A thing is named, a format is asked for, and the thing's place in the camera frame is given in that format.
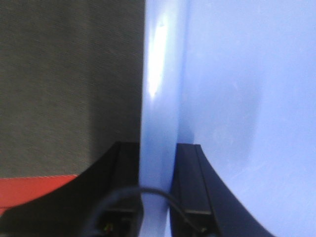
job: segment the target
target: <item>light blue panel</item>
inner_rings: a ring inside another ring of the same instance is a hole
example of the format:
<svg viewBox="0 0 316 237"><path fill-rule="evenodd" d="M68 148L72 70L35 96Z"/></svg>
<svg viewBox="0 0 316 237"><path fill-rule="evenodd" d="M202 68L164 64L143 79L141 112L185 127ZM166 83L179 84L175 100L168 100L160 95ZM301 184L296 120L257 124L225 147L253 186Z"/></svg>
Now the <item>light blue panel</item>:
<svg viewBox="0 0 316 237"><path fill-rule="evenodd" d="M179 142L272 234L316 236L316 1L189 9Z"/></svg>
<svg viewBox="0 0 316 237"><path fill-rule="evenodd" d="M169 191L177 143L186 0L146 2L140 185ZM165 200L143 195L140 236L164 235Z"/></svg>

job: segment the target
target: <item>gray carpet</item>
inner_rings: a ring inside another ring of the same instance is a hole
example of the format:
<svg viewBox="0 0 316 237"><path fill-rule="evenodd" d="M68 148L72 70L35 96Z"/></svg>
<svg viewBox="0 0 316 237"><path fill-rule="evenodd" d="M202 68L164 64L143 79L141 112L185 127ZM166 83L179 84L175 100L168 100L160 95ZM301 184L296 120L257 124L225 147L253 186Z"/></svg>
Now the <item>gray carpet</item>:
<svg viewBox="0 0 316 237"><path fill-rule="evenodd" d="M0 1L0 177L139 141L143 25L143 0Z"/></svg>

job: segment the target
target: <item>red surface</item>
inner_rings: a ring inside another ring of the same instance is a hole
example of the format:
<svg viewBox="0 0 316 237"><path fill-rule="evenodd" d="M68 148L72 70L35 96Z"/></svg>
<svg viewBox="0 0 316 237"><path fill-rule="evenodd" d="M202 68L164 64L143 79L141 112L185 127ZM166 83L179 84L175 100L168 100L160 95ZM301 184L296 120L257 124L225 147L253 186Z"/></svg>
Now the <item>red surface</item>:
<svg viewBox="0 0 316 237"><path fill-rule="evenodd" d="M76 175L0 179L0 215L6 209L50 193L74 178Z"/></svg>

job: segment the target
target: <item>red fabric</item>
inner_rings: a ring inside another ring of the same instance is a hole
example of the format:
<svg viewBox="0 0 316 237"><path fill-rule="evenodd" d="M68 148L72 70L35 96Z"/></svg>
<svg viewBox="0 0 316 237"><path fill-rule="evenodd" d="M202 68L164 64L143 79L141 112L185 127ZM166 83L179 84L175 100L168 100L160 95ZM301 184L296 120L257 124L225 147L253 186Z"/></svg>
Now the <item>red fabric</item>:
<svg viewBox="0 0 316 237"><path fill-rule="evenodd" d="M10 207L39 198L65 185L76 175L0 179L0 215Z"/></svg>

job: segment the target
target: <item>black cable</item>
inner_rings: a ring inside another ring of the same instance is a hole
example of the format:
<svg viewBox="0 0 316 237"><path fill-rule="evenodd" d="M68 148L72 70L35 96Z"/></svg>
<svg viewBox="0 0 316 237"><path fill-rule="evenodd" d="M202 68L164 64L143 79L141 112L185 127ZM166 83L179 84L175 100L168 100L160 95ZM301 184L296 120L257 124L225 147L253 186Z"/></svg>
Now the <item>black cable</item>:
<svg viewBox="0 0 316 237"><path fill-rule="evenodd" d="M84 226L80 237L91 237L98 236L98 232L95 230L95 224L98 221L98 218L113 204L116 202L129 198L132 196L136 196L139 194L148 193L155 194L164 197L170 207L176 210L180 216L184 219L186 223L188 223L195 231L198 233L203 233L206 231L205 228L201 228L197 224L195 224L185 213L184 209L181 207L180 203L170 194L165 193L162 190L154 189L154 188L145 188L145 187L128 187L119 190L113 191L111 194L102 199L99 204L96 206L94 211L90 214L86 225Z"/></svg>

